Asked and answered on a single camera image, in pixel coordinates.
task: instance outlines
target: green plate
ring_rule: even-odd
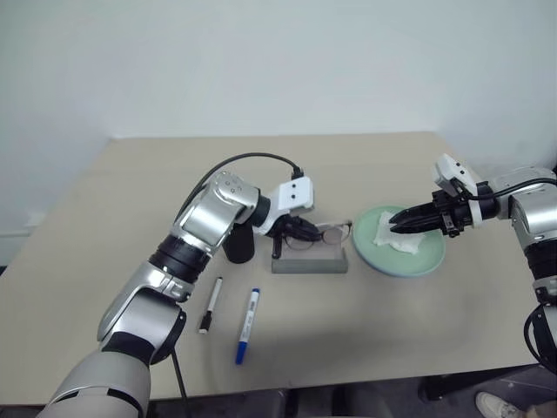
[[[419,244],[417,254],[402,253],[389,245],[373,244],[379,217],[384,211],[397,213],[402,206],[380,206],[363,213],[356,220],[352,242],[367,264],[382,273],[399,277],[418,277],[431,273],[445,258],[445,239],[441,231],[429,231]]]

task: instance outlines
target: eyeglasses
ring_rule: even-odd
[[[350,220],[346,220],[338,224],[317,224],[316,227],[320,232],[320,242],[324,242],[326,244],[334,246],[348,239],[352,230],[352,222]],[[311,248],[314,242],[319,241],[305,241],[301,239],[295,239],[293,237],[285,237],[285,242],[292,250],[303,251]]]

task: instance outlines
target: shoe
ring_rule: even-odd
[[[487,392],[476,395],[476,407],[486,418],[524,418],[524,412]]]

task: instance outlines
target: table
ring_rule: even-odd
[[[430,167],[446,143],[429,132],[111,141],[0,278],[0,404],[45,403],[97,345],[104,310],[167,234],[182,199],[232,154],[276,152],[315,185],[315,222],[381,204],[431,199]],[[290,167],[264,158],[230,166],[270,192]],[[233,265],[220,252],[183,308],[178,357],[191,395],[295,388],[532,362],[522,324],[536,305],[507,221],[446,240],[446,259],[416,279],[386,276],[346,245],[347,274],[271,274],[272,241]],[[225,278],[211,331],[197,333],[214,277]],[[245,362],[234,364],[252,287],[261,288]],[[152,368],[151,397],[178,396],[170,361]]]

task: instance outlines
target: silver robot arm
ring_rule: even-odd
[[[510,219],[534,276],[540,305],[527,318],[524,335],[536,360],[557,374],[557,179],[547,168],[525,167],[474,184],[468,170],[448,155],[437,161],[433,202],[397,213],[396,233],[440,229],[451,238],[485,219]],[[529,339],[530,325],[538,353]]]
[[[185,326],[178,303],[188,300],[234,225],[264,235],[280,217],[312,207],[307,177],[280,185],[268,199],[234,174],[213,176],[112,302],[97,330],[98,349],[71,370],[39,417],[145,416],[149,366],[170,355]]]

